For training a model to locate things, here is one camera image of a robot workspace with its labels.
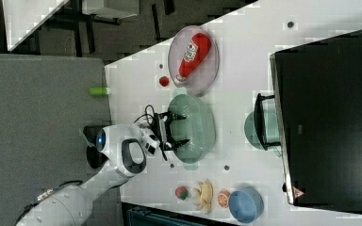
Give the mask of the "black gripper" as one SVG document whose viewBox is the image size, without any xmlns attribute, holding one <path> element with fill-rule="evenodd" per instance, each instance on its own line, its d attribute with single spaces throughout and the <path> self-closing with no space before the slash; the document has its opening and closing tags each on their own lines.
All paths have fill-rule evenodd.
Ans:
<svg viewBox="0 0 362 226">
<path fill-rule="evenodd" d="M 168 123 L 186 119 L 185 116 L 173 113 L 172 111 L 168 111 L 166 113 L 166 117 Z M 164 118 L 158 113 L 154 114 L 152 130 L 154 131 L 156 137 L 160 141 L 160 148 L 164 149 L 165 151 L 176 151 L 178 148 L 182 147 L 183 145 L 189 142 L 188 139 L 184 139 L 171 143 L 167 137 L 167 130 Z"/>
</svg>

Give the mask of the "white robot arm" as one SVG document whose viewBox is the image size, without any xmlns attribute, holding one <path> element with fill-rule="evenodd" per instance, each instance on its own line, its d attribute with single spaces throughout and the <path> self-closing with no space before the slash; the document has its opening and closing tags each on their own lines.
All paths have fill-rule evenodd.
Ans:
<svg viewBox="0 0 362 226">
<path fill-rule="evenodd" d="M 106 126 L 92 144 L 107 160 L 98 173 L 76 186 L 51 188 L 17 219 L 15 226 L 81 226 L 92 212 L 92 204 L 113 187 L 127 183 L 142 173 L 147 157 L 155 152 L 175 151 L 188 142 L 171 134 L 173 121 L 182 115 L 167 111 L 155 114 L 151 122 Z"/>
</svg>

